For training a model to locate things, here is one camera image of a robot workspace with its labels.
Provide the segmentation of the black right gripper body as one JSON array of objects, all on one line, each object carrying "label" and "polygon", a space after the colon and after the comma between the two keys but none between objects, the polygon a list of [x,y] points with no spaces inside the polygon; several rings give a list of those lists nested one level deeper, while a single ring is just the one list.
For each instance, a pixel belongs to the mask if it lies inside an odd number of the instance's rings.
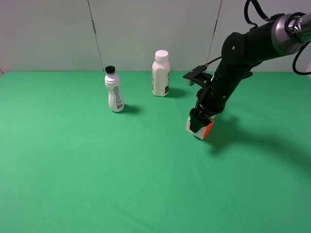
[{"label": "black right gripper body", "polygon": [[197,103],[193,110],[196,119],[207,119],[223,111],[230,98],[228,80],[212,80],[200,82],[201,89],[197,93]]}]

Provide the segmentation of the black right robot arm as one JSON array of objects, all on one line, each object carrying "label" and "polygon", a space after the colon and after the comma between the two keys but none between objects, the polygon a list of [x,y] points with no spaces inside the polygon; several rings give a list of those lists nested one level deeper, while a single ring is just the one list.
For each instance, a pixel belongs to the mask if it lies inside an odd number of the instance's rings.
[{"label": "black right robot arm", "polygon": [[190,110],[189,130],[197,133],[212,123],[241,80],[264,61],[300,54],[311,41],[311,16],[297,12],[273,20],[245,34],[234,32],[224,41],[221,61],[213,75],[200,65],[184,75],[198,84],[197,102]]}]

